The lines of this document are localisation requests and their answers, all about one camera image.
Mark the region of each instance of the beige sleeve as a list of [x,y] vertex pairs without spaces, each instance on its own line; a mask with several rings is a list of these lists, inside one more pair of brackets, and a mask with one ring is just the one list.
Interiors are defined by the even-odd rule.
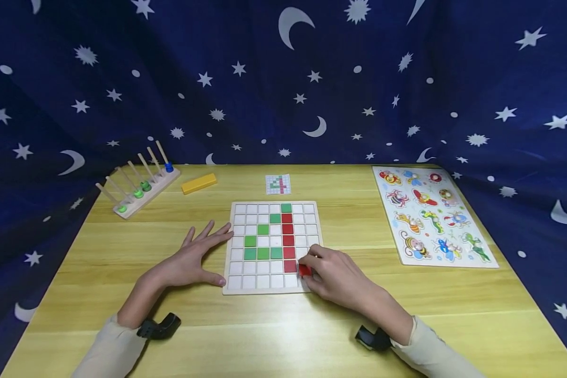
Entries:
[[72,378],[124,378],[137,362],[147,339],[122,327],[113,315],[98,332],[94,343]]
[[403,346],[391,339],[392,350],[407,365],[435,378],[484,378],[485,375],[466,358],[451,349],[418,316],[414,316],[414,329],[409,345]]

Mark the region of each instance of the wooden puzzle board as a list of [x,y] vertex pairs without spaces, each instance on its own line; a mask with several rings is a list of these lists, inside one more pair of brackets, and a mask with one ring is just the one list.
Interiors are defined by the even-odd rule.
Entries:
[[224,295],[304,293],[298,260],[323,244],[315,201],[234,202]]
[[446,171],[372,170],[403,264],[499,267]]

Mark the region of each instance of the person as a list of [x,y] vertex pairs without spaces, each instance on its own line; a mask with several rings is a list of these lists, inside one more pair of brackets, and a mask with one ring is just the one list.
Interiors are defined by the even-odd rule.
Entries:
[[[137,330],[167,287],[199,282],[225,285],[223,276],[201,265],[209,250],[233,236],[230,223],[210,234],[213,227],[211,220],[195,239],[192,227],[179,251],[137,280],[120,311],[97,334],[73,378],[128,375],[146,342],[137,337]],[[388,291],[367,278],[347,254],[314,244],[299,263],[311,267],[320,277],[303,277],[312,292],[371,319],[390,336],[394,353],[413,369],[429,377],[484,377],[418,316],[408,314]]]

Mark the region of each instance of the dark blue cloth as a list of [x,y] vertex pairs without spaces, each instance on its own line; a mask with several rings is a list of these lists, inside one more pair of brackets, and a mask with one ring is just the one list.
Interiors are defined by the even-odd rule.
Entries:
[[567,346],[567,1],[0,0],[0,371],[16,303],[148,139],[179,164],[434,157]]

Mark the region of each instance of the table surface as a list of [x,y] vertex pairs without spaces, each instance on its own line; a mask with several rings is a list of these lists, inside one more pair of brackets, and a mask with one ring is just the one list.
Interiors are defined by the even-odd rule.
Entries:
[[[189,227],[226,223],[234,201],[284,199],[318,202],[325,246],[346,251],[487,377],[567,377],[565,346],[480,223],[499,269],[403,266],[370,166],[178,168],[181,177],[129,220],[99,196],[2,377],[68,377],[137,277],[177,251]],[[181,183],[209,172],[218,184],[183,195]],[[265,175],[288,173],[292,194],[267,196]],[[222,274],[225,250],[204,267]],[[171,311],[179,330],[150,342],[132,377],[418,375],[391,351],[355,342],[360,325],[375,330],[366,319],[310,293],[194,286],[165,296],[155,318]]]

